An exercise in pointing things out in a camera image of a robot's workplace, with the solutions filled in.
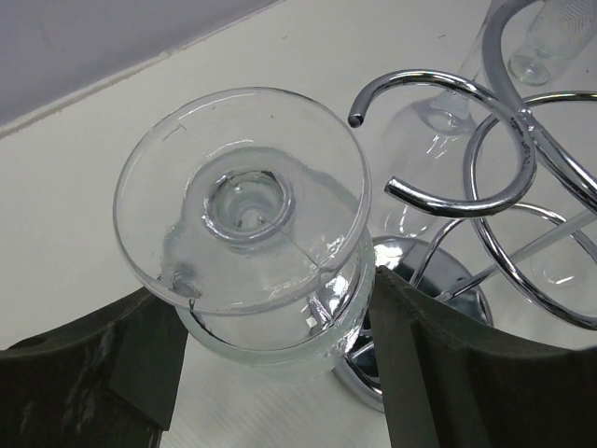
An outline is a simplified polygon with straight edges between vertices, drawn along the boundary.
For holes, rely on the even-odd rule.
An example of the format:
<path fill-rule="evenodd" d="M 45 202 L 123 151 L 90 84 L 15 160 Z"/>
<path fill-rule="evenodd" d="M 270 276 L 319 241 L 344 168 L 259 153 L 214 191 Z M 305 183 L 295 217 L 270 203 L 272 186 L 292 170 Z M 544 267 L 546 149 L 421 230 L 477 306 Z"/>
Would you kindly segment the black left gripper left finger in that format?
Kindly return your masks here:
<path fill-rule="evenodd" d="M 157 447 L 168 431 L 187 330 L 141 288 L 1 353 L 4 447 Z"/>

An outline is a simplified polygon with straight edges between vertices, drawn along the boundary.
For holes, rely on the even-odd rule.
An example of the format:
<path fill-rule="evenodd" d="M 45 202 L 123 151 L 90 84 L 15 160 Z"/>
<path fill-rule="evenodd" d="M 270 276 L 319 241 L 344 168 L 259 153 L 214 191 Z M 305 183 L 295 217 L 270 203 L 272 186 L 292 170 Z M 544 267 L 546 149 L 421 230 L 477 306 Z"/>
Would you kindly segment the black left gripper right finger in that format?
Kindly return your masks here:
<path fill-rule="evenodd" d="M 592 447 L 596 351 L 480 324 L 376 271 L 372 331 L 395 447 Z"/>

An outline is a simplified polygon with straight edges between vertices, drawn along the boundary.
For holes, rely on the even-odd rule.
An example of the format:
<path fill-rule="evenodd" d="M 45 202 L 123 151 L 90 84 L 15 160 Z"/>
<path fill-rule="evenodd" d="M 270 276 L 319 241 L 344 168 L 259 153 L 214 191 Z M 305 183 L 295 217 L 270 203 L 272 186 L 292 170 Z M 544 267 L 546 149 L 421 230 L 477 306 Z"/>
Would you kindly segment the clear wine glass front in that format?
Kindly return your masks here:
<path fill-rule="evenodd" d="M 544 86 L 560 77 L 595 36 L 594 1 L 547 1 L 508 60 L 508 72 L 522 84 Z"/>

